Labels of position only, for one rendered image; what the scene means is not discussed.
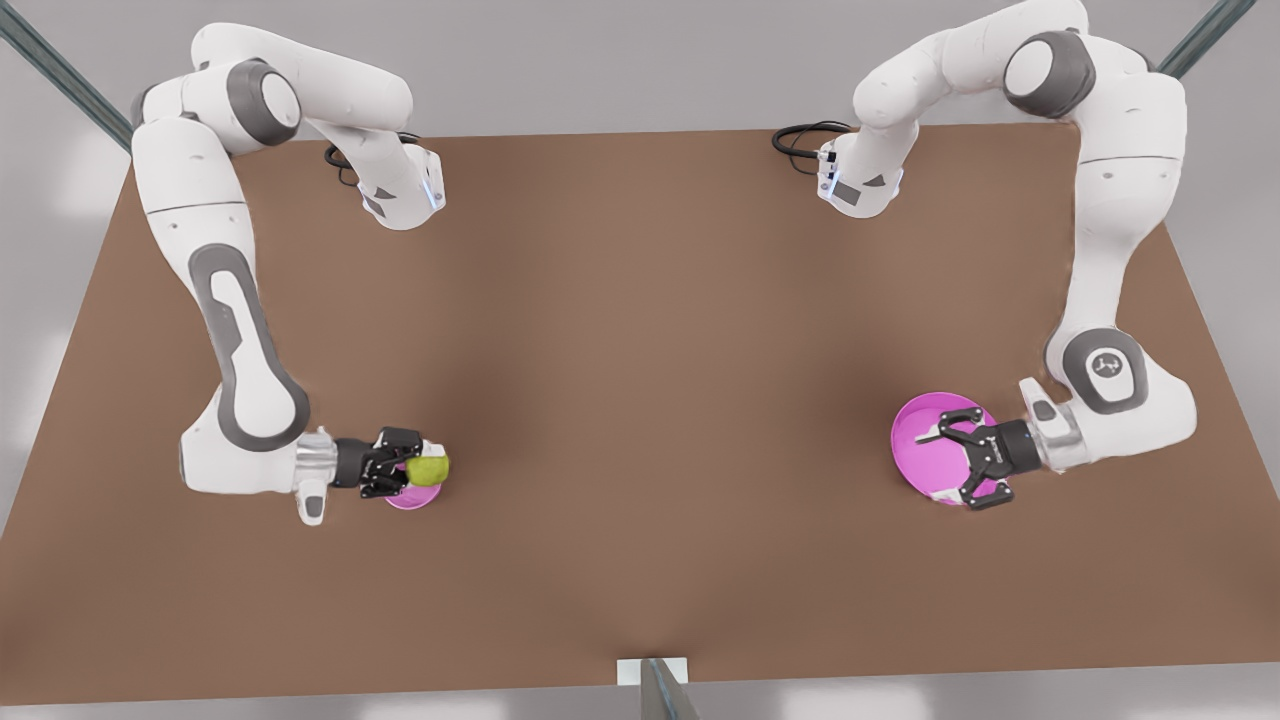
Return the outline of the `pink plate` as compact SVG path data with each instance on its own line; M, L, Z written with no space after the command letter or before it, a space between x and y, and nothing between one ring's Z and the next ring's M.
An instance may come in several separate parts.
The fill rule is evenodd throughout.
M945 409L978 406L961 395L948 392L929 392L911 398L893 419L890 437L893 461L905 480L924 496L940 503L964 506L957 489L972 469L986 468L980 459L983 445L960 445L950 439L918 445L916 437L934 424L934 411L925 409L932 404ZM987 415L986 425L997 424Z

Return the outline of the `silver frame post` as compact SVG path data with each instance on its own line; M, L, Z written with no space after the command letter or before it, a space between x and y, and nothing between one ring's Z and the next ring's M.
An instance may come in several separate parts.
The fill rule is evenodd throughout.
M1257 1L1216 0L1210 10L1156 67L1156 70L1175 79L1181 79Z
M641 720L701 720L663 659L640 662L640 714Z
M133 128L10 3L0 0L0 38L90 118L111 141L132 154Z

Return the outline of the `white frame post foot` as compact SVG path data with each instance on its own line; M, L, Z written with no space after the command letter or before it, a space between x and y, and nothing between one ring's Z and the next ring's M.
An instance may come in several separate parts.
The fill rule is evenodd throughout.
M686 657L664 659L620 659L616 662L617 685L639 685L643 679L643 667L660 661L669 670L671 676L680 684L689 684L689 660Z

